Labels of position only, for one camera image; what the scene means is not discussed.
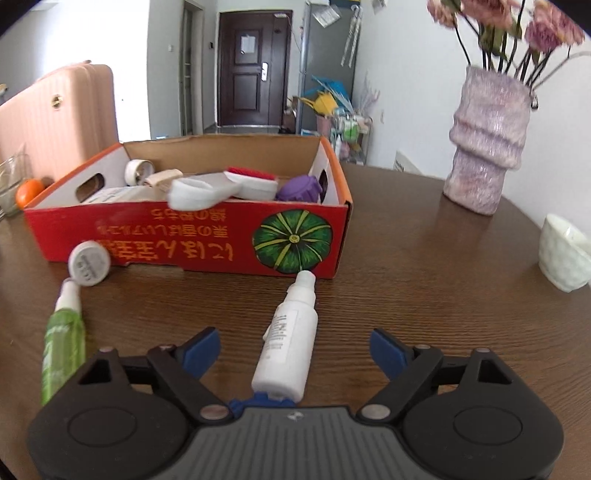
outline orange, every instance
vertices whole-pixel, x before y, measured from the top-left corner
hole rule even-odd
[[[31,179],[26,180],[17,190],[17,194],[15,195],[15,200],[17,201],[17,205],[21,210],[24,210],[26,205],[33,200],[37,195],[39,195],[43,190],[45,190],[45,186],[41,180]]]

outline purple object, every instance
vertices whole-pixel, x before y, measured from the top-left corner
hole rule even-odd
[[[300,175],[283,185],[276,199],[282,202],[318,203],[321,193],[322,187],[316,177]]]

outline green liquid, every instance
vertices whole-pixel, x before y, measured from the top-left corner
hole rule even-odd
[[[58,310],[49,318],[45,334],[41,405],[45,405],[85,361],[86,341],[82,318],[74,310]]]

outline red sponge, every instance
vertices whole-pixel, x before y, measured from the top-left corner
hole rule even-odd
[[[257,179],[275,180],[275,176],[266,171],[251,170],[250,168],[229,167],[226,171],[235,173],[236,175],[244,175],[245,177],[255,177]]]

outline white spray bottle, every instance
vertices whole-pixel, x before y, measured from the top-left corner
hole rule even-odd
[[[295,403],[303,398],[318,325],[315,282],[312,272],[299,272],[277,307],[252,377],[254,392]]]

